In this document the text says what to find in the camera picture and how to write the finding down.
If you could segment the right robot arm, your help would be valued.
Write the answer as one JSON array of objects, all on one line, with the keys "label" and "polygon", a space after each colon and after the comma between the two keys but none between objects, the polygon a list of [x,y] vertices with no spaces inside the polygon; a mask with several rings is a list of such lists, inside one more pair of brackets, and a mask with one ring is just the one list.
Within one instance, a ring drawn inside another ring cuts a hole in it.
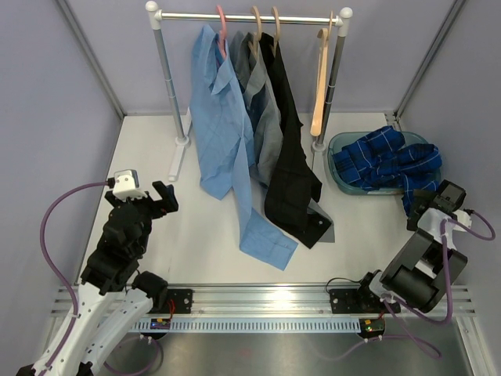
[{"label": "right robot arm", "polygon": [[436,191],[415,190],[406,229],[413,234],[384,271],[367,273],[355,290],[355,304],[365,313],[386,309],[383,294],[395,294],[421,313],[430,312],[446,294],[440,224],[458,220],[464,188],[448,180]]}]

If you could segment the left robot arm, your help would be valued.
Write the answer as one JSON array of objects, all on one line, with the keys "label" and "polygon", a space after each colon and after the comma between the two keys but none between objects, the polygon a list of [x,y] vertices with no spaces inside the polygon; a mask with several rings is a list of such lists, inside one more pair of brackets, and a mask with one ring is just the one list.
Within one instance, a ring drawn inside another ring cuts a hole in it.
[{"label": "left robot arm", "polygon": [[130,175],[110,178],[104,186],[113,208],[97,247],[78,287],[61,280],[72,306],[49,347],[19,375],[96,375],[140,318],[174,307],[166,280],[137,271],[153,220],[178,211],[174,187],[154,182],[160,196],[154,200]]}]

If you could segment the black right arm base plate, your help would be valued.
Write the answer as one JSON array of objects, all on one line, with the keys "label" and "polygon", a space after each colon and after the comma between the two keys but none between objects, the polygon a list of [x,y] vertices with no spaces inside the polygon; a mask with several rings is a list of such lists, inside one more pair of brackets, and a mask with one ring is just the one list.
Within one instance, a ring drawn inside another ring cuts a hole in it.
[{"label": "black right arm base plate", "polygon": [[389,313],[380,298],[365,288],[332,288],[328,290],[333,314]]}]

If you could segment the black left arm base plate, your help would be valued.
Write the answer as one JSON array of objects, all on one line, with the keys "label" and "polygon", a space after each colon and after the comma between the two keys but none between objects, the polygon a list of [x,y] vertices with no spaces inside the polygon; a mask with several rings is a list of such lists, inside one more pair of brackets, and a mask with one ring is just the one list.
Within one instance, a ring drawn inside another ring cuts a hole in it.
[{"label": "black left arm base plate", "polygon": [[152,314],[190,314],[193,306],[192,289],[167,289],[153,297]]}]

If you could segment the beige hanger of plaid shirt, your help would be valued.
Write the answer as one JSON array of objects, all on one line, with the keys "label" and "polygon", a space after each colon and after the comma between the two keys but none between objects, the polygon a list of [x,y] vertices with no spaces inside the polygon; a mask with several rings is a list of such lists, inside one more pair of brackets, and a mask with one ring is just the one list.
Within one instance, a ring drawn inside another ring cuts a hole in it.
[{"label": "beige hanger of plaid shirt", "polygon": [[327,60],[329,50],[329,39],[333,27],[333,12],[330,13],[328,27],[322,28],[317,34],[319,39],[319,61],[315,91],[315,105],[312,115],[310,134],[319,136],[322,129],[323,103],[326,92]]}]

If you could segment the blue plaid shirt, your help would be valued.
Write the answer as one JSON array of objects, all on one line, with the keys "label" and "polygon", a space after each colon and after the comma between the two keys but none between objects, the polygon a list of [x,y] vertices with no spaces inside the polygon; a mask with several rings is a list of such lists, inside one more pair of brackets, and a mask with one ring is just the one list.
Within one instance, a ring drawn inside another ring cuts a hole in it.
[{"label": "blue plaid shirt", "polygon": [[343,146],[332,156],[344,183],[364,191],[386,188],[403,190],[407,215],[415,190],[436,191],[435,178],[442,166],[439,149],[430,143],[407,144],[401,132],[384,126]]}]

